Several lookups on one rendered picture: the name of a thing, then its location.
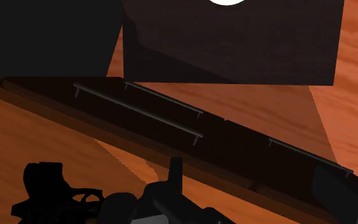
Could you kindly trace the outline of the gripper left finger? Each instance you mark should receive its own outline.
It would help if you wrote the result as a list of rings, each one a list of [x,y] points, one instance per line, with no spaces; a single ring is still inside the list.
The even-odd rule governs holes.
[[[125,192],[106,197],[98,224],[180,224],[182,205],[182,158],[173,157],[167,180],[146,185],[139,199]]]

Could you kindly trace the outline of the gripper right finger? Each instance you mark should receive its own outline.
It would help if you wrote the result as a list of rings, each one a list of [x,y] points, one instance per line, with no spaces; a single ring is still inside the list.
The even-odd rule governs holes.
[[[358,176],[315,167],[312,195],[339,224],[358,224]]]

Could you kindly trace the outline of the dark wooden chest of drawers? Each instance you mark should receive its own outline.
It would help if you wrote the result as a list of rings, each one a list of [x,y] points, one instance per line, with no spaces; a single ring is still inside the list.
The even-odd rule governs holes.
[[[299,224],[339,224],[312,195],[315,167],[352,173],[305,151],[122,78],[7,78],[0,99]]]

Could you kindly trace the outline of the black irregular object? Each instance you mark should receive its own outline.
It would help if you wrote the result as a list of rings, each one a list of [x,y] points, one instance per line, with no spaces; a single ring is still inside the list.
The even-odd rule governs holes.
[[[102,190],[71,187],[59,162],[27,164],[23,181],[29,198],[11,208],[18,224],[86,224],[104,201]]]

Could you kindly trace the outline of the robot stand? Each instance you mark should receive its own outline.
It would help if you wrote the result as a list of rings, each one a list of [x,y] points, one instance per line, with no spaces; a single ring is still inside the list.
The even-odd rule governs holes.
[[[332,85],[344,0],[123,0],[124,77]]]

